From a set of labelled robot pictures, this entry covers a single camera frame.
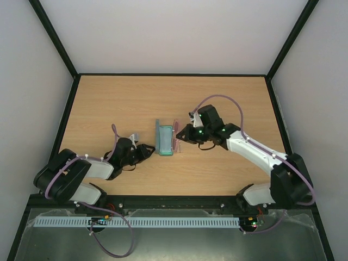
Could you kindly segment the blue-grey glasses case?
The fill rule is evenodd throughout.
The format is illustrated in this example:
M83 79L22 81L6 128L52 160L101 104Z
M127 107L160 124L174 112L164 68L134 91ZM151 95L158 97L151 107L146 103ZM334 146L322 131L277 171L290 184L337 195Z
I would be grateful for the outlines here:
M173 127L170 125L161 125L160 120L155 121L156 145L155 153L160 156L172 156L172 137Z

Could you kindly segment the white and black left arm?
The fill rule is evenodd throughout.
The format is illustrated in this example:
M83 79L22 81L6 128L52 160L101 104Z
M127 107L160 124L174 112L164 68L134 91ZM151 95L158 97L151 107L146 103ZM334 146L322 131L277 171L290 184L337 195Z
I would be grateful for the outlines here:
M133 171L156 149L147 144L138 145L137 142L133 135L119 138L113 150L106 153L104 158L87 154L78 156L66 148L36 174L33 184L43 192L45 198L57 203L76 201L94 205L101 198L103 190L93 184L84 184L83 180L95 178L112 181L127 167Z

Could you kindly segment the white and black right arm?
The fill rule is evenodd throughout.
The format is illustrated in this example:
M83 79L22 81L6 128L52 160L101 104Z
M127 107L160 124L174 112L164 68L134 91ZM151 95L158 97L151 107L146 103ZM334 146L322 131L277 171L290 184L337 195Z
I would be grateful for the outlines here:
M191 122L176 134L177 139L197 145L211 141L214 146L249 160L270 177L268 183L249 184L238 192L237 206L241 212L249 213L261 204L277 204L285 209L313 204L313 184L300 155L272 150L250 138L241 127L225 124L212 105L189 115Z

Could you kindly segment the light blue cleaning cloth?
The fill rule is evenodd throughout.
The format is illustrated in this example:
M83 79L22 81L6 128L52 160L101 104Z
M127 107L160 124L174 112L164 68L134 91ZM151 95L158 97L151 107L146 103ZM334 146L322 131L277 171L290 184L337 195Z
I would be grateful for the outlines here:
M161 126L159 129L160 134L160 154L171 153L171 140L172 140L172 127Z

